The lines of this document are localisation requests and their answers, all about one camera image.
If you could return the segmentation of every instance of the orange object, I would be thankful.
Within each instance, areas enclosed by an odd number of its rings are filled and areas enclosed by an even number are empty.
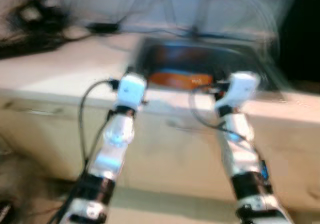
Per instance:
[[[170,72],[157,72],[149,77],[149,81],[176,89],[192,90],[198,86],[212,83],[213,77],[208,74],[183,75]]]

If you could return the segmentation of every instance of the white plastic casing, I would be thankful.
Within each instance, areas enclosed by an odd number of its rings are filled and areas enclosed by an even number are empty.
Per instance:
[[[238,71],[230,75],[229,82],[230,87],[224,97],[215,103],[215,110],[223,106],[241,107],[254,96],[260,77],[250,71]]]
[[[144,100],[147,81],[141,75],[129,73],[122,77],[117,90],[115,106],[126,106],[138,110]]]

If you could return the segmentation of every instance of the cabinet door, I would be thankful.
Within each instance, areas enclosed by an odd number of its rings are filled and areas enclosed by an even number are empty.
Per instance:
[[[35,158],[52,177],[77,178],[83,167],[77,106],[21,99],[8,99],[5,103],[2,100],[1,106],[0,132],[15,150]],[[85,108],[87,152],[107,111],[107,108]],[[124,177],[119,179],[119,183],[124,182]]]
[[[168,125],[171,116],[143,113],[137,117],[135,139],[126,168],[131,188],[187,196],[232,200],[221,163],[221,152],[211,134]]]

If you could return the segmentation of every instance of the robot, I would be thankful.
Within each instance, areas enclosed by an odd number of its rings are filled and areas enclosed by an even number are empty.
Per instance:
[[[225,130],[219,135],[222,162],[233,186],[241,224],[294,224],[273,193],[265,162],[252,144],[253,128],[240,111],[255,95],[259,83],[256,74],[240,71],[216,84],[219,93],[224,93],[216,96],[213,107]],[[119,81],[114,111],[103,134],[104,144],[81,175],[78,190],[64,206],[59,224],[106,223],[146,89],[147,81],[136,73],[127,73]]]

